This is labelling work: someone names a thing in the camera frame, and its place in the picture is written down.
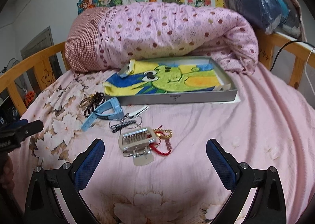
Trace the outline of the person's left hand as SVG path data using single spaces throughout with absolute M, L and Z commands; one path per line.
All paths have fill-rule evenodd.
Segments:
M 9 193 L 14 189 L 14 172 L 13 164 L 10 156 L 6 157 L 6 162 L 3 167 L 3 173 L 1 175 L 1 186 Z

